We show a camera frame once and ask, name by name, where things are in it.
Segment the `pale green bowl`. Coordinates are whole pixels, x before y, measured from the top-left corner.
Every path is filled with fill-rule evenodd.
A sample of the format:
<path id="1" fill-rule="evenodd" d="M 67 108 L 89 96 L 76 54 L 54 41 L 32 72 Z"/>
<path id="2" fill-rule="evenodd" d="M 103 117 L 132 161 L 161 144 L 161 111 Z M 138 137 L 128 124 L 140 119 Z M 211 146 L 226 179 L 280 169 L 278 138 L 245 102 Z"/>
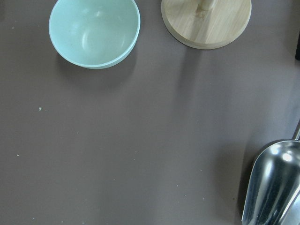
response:
<path id="1" fill-rule="evenodd" d="M 141 17 L 134 0 L 59 0 L 49 17 L 49 36 L 68 62 L 89 69 L 112 67 L 133 50 Z"/>

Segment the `wooden cup stand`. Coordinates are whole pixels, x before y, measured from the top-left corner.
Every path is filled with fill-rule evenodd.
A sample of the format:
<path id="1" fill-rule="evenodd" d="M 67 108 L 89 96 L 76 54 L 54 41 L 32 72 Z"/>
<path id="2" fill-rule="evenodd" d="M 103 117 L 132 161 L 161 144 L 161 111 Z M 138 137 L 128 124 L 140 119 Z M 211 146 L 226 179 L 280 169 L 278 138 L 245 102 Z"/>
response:
<path id="1" fill-rule="evenodd" d="M 236 40 L 251 17 L 251 0 L 163 0 L 167 30 L 181 43 L 211 50 Z"/>

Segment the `steel ice scoop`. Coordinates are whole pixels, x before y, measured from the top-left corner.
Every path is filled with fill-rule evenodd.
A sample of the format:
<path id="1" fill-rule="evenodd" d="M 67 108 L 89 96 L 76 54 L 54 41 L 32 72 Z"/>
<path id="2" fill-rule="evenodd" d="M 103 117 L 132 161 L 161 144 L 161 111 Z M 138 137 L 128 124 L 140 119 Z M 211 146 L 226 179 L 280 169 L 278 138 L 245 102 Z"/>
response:
<path id="1" fill-rule="evenodd" d="M 244 225 L 300 223 L 300 128 L 269 143 L 256 158 L 242 213 Z"/>

